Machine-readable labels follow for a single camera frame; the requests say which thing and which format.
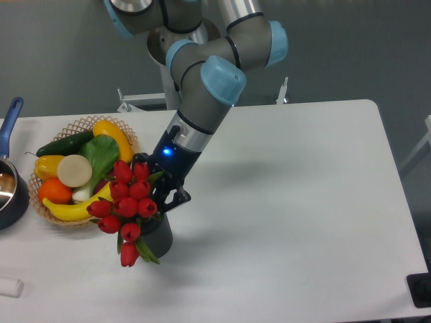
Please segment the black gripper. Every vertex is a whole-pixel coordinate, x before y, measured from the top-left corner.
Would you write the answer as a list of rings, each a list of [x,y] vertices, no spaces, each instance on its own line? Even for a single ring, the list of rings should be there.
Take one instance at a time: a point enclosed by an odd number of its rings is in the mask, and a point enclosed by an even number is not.
[[[151,155],[135,153],[132,158],[132,168],[146,164],[152,172],[157,172],[153,200],[161,213],[167,213],[191,201],[184,182],[201,152],[180,146],[174,140],[179,133],[179,129],[165,131]]]

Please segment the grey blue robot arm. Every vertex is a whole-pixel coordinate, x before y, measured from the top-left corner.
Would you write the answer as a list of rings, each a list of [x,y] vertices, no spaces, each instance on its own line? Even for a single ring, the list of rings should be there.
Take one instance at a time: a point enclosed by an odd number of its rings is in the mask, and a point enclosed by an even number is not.
[[[183,184],[246,85],[245,72],[282,61],[288,52],[283,26],[269,21],[258,1],[219,1],[224,37],[207,35],[200,1],[106,1],[124,36],[157,32],[149,41],[154,60],[166,68],[180,105],[147,162],[161,172],[155,201],[162,213],[186,203]]]

